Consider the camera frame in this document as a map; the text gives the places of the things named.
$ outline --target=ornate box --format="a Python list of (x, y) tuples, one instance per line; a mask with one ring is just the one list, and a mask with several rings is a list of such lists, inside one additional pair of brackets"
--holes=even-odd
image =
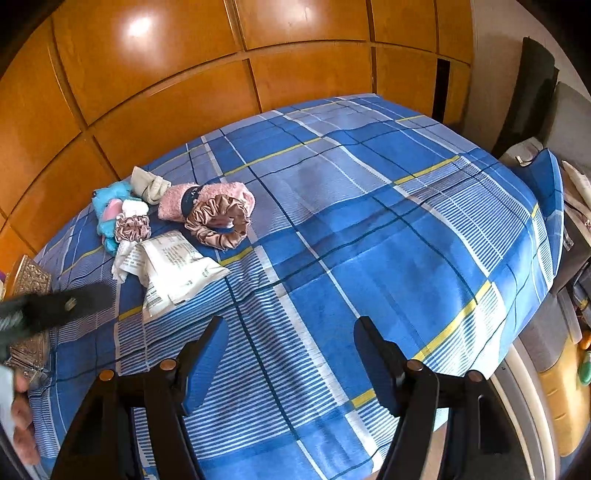
[[(27, 293), (49, 293), (51, 275), (44, 272), (29, 256), (23, 255), (8, 274), (2, 299)], [(49, 353), (49, 335), (43, 332), (10, 347), (11, 357), (6, 364), (23, 371), (34, 388), (42, 383), (47, 374), (44, 371)]]

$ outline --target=screw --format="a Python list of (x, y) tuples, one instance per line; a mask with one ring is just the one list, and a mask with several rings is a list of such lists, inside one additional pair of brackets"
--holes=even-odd
[(99, 374), (99, 378), (103, 381), (103, 382), (108, 382), (109, 380), (111, 380), (113, 377), (115, 376), (115, 374), (113, 373), (112, 370), (103, 370), (100, 374)]
[(177, 366), (177, 362), (176, 360), (173, 360), (172, 358), (167, 358), (166, 360), (162, 360), (160, 362), (160, 370), (165, 370), (165, 371), (169, 371), (169, 370), (174, 370)]
[(419, 362), (418, 360), (415, 360), (414, 358), (411, 358), (409, 361), (407, 361), (407, 367), (408, 369), (414, 371), (414, 372), (420, 372), (423, 369), (423, 363)]
[(72, 297), (70, 300), (68, 300), (66, 302), (66, 304), (64, 305), (64, 308), (66, 309), (67, 312), (69, 312), (72, 308), (74, 308), (76, 306), (76, 303), (78, 303), (76, 301), (76, 299), (74, 297)]
[(484, 376), (477, 370), (470, 370), (468, 372), (468, 378), (475, 383), (482, 382), (484, 380)]

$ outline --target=bed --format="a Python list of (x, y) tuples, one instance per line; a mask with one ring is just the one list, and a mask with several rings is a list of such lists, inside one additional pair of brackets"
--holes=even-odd
[[(50, 332), (49, 380), (31, 392), (50, 472), (97, 374), (144, 371), (198, 338), (212, 315), (228, 349), (186, 419), (208, 479), (362, 479), (397, 425), (353, 344), (369, 315), (407, 357), (438, 372), (493, 374), (552, 285), (563, 199), (554, 156), (516, 175), (429, 117), (373, 94), (307, 102), (216, 130), (146, 168), (173, 184), (241, 181), (256, 198), (232, 251), (198, 244), (231, 275), (146, 325), (136, 277), (117, 286), (89, 206), (37, 261), (53, 288), (110, 281), (113, 307)], [(445, 411), (437, 426), (445, 422)], [(145, 412), (142, 465), (157, 478)]]

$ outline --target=human hand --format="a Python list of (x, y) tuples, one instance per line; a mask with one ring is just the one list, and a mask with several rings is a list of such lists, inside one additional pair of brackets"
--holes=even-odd
[(11, 413), (14, 420), (14, 450), (25, 465), (36, 465), (41, 456), (35, 444), (35, 427), (33, 413), (26, 395), (29, 382), (20, 372), (14, 372), (14, 401)]

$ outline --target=stuffed toy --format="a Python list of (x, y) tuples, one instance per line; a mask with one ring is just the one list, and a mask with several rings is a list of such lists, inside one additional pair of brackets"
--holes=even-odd
[(92, 193), (92, 206), (99, 221), (96, 233), (102, 237), (103, 247), (112, 257), (117, 253), (119, 246), (115, 240), (116, 217), (122, 213), (123, 202), (134, 199), (136, 198), (131, 195), (131, 185), (127, 181), (116, 181)]

